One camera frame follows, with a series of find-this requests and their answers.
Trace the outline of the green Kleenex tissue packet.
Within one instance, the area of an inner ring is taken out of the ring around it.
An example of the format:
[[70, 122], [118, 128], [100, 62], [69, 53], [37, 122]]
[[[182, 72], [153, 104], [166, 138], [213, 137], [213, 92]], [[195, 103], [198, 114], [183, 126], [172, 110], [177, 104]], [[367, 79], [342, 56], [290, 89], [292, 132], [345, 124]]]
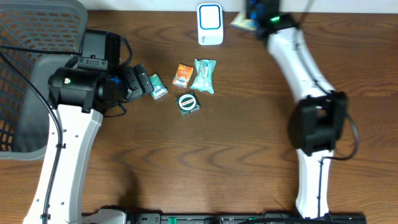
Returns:
[[149, 78], [154, 88], [153, 92], [151, 93], [153, 99], [158, 100], [168, 93], [168, 89], [165, 87], [158, 74], [155, 73]]

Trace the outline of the large yellow snack bag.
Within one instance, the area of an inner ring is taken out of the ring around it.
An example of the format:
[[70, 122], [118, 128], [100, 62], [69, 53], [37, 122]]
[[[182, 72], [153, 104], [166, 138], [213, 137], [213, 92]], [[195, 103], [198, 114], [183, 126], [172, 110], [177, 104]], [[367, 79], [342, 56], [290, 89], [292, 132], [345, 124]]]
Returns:
[[247, 19], [245, 12], [239, 12], [236, 15], [236, 17], [233, 19], [233, 21], [230, 23], [230, 26], [238, 28], [238, 29], [246, 30], [249, 32], [256, 31], [255, 21], [252, 19]]

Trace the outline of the orange tissue packet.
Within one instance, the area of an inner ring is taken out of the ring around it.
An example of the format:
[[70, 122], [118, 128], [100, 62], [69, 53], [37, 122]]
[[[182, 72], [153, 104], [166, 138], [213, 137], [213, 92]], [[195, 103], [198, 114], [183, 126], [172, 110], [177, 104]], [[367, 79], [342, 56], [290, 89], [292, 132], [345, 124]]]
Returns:
[[179, 64], [172, 81], [173, 85], [186, 88], [193, 74], [193, 67]]

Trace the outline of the dark green Zam-Buk box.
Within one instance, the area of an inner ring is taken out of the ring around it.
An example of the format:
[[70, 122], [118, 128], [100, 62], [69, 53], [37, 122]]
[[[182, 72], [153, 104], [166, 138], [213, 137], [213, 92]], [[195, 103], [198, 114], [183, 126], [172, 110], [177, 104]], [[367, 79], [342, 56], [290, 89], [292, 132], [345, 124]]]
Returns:
[[189, 91], [186, 94], [176, 97], [176, 103], [182, 116], [196, 112], [200, 109], [200, 104], [193, 91]]

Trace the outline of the light teal snack packet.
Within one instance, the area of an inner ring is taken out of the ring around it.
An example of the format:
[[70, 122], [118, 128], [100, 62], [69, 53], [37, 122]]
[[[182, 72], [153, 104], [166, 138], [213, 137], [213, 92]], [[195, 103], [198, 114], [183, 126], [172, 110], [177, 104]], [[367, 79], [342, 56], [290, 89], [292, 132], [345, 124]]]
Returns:
[[195, 68], [197, 76], [195, 77], [191, 89], [207, 91], [214, 94], [213, 72], [216, 67], [216, 60], [198, 60], [195, 59]]

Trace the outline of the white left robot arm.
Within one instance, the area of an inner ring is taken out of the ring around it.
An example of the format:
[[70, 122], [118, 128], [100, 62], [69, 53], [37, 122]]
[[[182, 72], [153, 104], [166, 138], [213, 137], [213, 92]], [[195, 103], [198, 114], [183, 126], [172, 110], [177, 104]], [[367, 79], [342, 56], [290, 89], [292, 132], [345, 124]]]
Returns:
[[143, 65], [121, 60], [127, 40], [102, 30], [87, 30], [83, 48], [71, 57], [46, 56], [33, 72], [47, 81], [49, 135], [34, 201], [25, 223], [133, 223], [115, 205], [82, 213], [90, 152], [106, 113], [147, 95], [153, 86]]

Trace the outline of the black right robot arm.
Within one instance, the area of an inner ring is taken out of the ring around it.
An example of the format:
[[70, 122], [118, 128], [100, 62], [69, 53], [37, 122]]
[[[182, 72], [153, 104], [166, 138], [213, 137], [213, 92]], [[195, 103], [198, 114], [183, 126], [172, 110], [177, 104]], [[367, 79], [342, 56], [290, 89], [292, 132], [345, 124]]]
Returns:
[[326, 80], [313, 59], [301, 24], [279, 10], [279, 1], [246, 1], [245, 16], [277, 62], [292, 91], [295, 108], [289, 140], [298, 156], [299, 186], [295, 207], [302, 218], [329, 214], [328, 175], [346, 117], [347, 97]]

